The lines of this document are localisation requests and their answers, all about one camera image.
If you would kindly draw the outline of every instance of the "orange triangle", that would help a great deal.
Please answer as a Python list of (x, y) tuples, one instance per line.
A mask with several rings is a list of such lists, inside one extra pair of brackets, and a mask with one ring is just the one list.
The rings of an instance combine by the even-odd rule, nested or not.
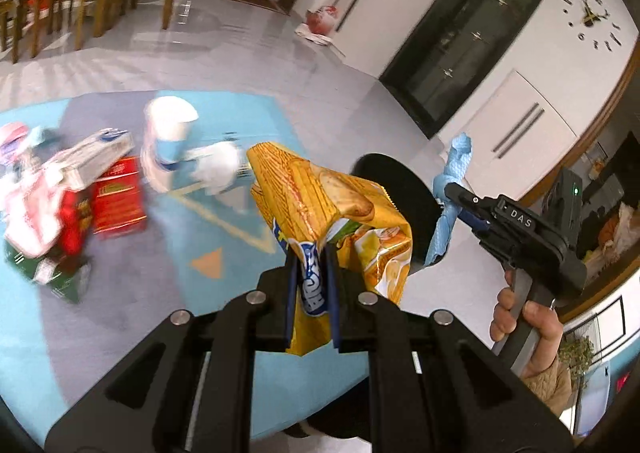
[(222, 247), (191, 261), (191, 266), (210, 279), (222, 277)]

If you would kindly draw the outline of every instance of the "green package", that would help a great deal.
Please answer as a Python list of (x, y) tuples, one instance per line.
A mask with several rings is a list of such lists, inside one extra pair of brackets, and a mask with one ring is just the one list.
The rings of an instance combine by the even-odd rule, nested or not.
[(53, 294), (80, 303), (89, 283), (91, 264), (84, 256), (66, 256), (53, 248), (44, 256), (27, 258), (4, 240), (4, 257), (25, 278), (46, 285)]

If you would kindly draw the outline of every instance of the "wooden trim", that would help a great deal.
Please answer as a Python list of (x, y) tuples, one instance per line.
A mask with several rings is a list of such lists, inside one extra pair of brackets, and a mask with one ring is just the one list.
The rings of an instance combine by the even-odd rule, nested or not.
[(620, 287), (638, 268), (640, 268), (640, 240), (623, 253), (616, 263), (604, 269), (575, 302), (558, 308), (560, 322), (564, 324), (571, 321), (595, 306)]
[(578, 141), (574, 144), (574, 147), (569, 150), (569, 152), (562, 157), (560, 162), (556, 164), (556, 166), (547, 173), (540, 181), (535, 184), (525, 195), (519, 200), (519, 202), (524, 206), (532, 205), (536, 200), (538, 200), (542, 195), (544, 195), (549, 188), (553, 185), (556, 176), (560, 171), (560, 168), (565, 166), (569, 167), (574, 165), (575, 162), (580, 158), (580, 156), (587, 151), (593, 143), (596, 141), (600, 132), (607, 124), (609, 117), (615, 111), (618, 102), (622, 98), (622, 95), (625, 93), (626, 87), (631, 81), (634, 73), (636, 72), (636, 68), (640, 64), (640, 41), (636, 39), (636, 46), (634, 51), (631, 53), (631, 57), (629, 61), (626, 62), (625, 70), (622, 72), (620, 76), (620, 80), (616, 87), (613, 89), (613, 92), (605, 102), (604, 106), (600, 110), (600, 113), (596, 116), (589, 128), (585, 130), (585, 132), (580, 136)]

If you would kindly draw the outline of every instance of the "silver screw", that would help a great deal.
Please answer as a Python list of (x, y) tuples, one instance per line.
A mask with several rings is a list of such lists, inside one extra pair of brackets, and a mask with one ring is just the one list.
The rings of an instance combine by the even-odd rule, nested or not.
[(267, 301), (267, 295), (261, 290), (252, 290), (247, 293), (246, 301), (249, 305), (261, 305)]
[(437, 310), (433, 319), (438, 325), (450, 325), (453, 322), (453, 314), (448, 310)]
[(188, 323), (191, 319), (191, 314), (189, 314), (186, 310), (177, 310), (169, 316), (169, 321), (171, 321), (174, 325), (180, 326)]
[(378, 302), (378, 296), (374, 292), (360, 292), (358, 301), (361, 305), (375, 305)]

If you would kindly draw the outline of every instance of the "wall clock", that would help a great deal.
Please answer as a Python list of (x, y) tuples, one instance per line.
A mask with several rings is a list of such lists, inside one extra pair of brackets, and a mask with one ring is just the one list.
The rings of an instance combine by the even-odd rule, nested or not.
[(596, 50), (613, 52), (622, 47), (620, 27), (612, 20), (602, 0), (562, 0), (567, 24), (580, 41), (593, 44)]

